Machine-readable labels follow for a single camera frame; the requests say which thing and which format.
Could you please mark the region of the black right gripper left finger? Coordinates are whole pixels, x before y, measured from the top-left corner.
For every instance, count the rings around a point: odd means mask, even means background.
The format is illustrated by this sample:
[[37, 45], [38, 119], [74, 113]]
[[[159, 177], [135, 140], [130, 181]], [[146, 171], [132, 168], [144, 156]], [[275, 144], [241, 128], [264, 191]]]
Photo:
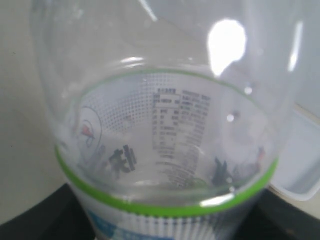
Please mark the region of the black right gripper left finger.
[[94, 231], [66, 184], [25, 213], [0, 226], [2, 240], [93, 240]]

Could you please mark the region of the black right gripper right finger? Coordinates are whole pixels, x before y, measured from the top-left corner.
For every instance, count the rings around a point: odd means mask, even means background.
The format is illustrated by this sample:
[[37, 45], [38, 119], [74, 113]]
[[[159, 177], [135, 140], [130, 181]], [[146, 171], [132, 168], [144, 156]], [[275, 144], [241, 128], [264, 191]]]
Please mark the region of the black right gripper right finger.
[[320, 194], [296, 201], [265, 190], [243, 223], [245, 240], [318, 240]]

